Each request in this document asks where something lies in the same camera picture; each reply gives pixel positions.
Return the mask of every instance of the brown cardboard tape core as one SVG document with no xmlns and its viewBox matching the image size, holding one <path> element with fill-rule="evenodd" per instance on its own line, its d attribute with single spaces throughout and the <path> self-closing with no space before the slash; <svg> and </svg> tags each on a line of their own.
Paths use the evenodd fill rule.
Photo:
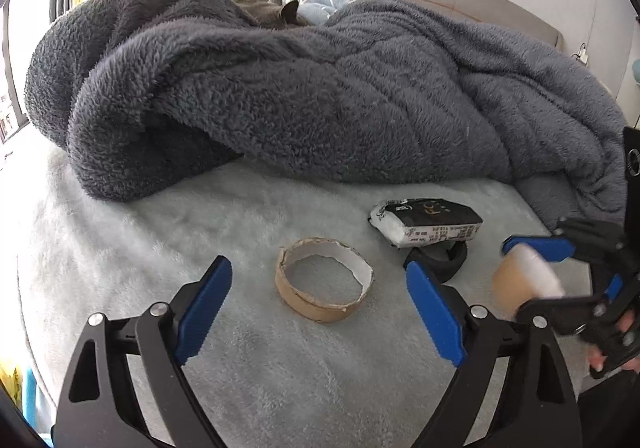
<svg viewBox="0 0 640 448">
<path fill-rule="evenodd" d="M 319 301 L 314 296 L 293 287 L 287 279 L 287 269 L 309 256 L 334 258 L 351 271 L 362 285 L 357 300 L 347 304 L 332 304 Z M 293 310 L 315 322 L 331 323 L 351 315 L 365 299 L 373 283 L 373 269 L 352 248 L 329 238 L 304 238 L 288 248 L 280 250 L 276 265 L 276 287 L 283 300 Z"/>
</svg>

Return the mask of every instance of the black ring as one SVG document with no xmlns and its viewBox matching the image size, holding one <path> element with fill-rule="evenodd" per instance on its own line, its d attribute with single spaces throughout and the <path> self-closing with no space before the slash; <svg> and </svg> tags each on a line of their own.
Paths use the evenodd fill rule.
<svg viewBox="0 0 640 448">
<path fill-rule="evenodd" d="M 404 264 L 405 269 L 409 262 L 416 261 L 423 269 L 427 269 L 429 272 L 438 279 L 440 283 L 445 283 L 451 280 L 462 264 L 466 260 L 466 241 L 457 241 L 449 249 L 447 249 L 447 256 L 449 260 L 438 260 L 425 253 L 430 246 L 414 247 L 407 255 Z"/>
</svg>

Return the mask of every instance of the silver bolt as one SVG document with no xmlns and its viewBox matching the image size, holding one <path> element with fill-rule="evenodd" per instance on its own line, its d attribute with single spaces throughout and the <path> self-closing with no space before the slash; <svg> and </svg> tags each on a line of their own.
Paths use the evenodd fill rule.
<svg viewBox="0 0 640 448">
<path fill-rule="evenodd" d="M 533 325 L 538 329 L 544 329 L 546 327 L 546 320 L 543 316 L 533 316 Z"/>
<path fill-rule="evenodd" d="M 474 305 L 473 307 L 471 307 L 471 316 L 482 320 L 489 316 L 489 311 L 481 305 Z"/>
<path fill-rule="evenodd" d="M 607 312 L 607 306 L 604 303 L 599 303 L 593 308 L 593 315 L 596 318 L 600 318 L 606 312 Z"/>
<path fill-rule="evenodd" d="M 154 303 L 149 309 L 151 316 L 164 316 L 169 310 L 169 306 L 164 302 Z"/>
<path fill-rule="evenodd" d="M 91 316 L 89 316 L 89 325 L 91 325 L 92 327 L 95 327 L 96 325 L 100 325 L 102 323 L 102 320 L 104 320 L 104 314 L 102 313 L 94 313 Z"/>
<path fill-rule="evenodd" d="M 636 335 L 633 332 L 628 332 L 624 336 L 622 336 L 622 344 L 625 347 L 628 347 L 636 340 Z"/>
</svg>

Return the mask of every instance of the black and white package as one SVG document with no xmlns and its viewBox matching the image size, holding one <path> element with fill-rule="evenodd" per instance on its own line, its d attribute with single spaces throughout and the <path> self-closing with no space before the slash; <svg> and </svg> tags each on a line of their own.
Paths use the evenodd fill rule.
<svg viewBox="0 0 640 448">
<path fill-rule="evenodd" d="M 369 222 L 396 247 L 471 240 L 482 219 L 468 206 L 444 199 L 401 199 L 376 205 Z"/>
</svg>

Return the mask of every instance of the cat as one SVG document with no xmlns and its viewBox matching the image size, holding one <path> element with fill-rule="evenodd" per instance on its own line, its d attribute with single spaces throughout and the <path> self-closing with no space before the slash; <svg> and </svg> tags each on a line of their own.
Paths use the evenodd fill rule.
<svg viewBox="0 0 640 448">
<path fill-rule="evenodd" d="M 298 15 L 298 0 L 283 5 L 282 0 L 231 0 L 255 18 L 265 29 L 287 29 L 311 25 Z"/>
</svg>

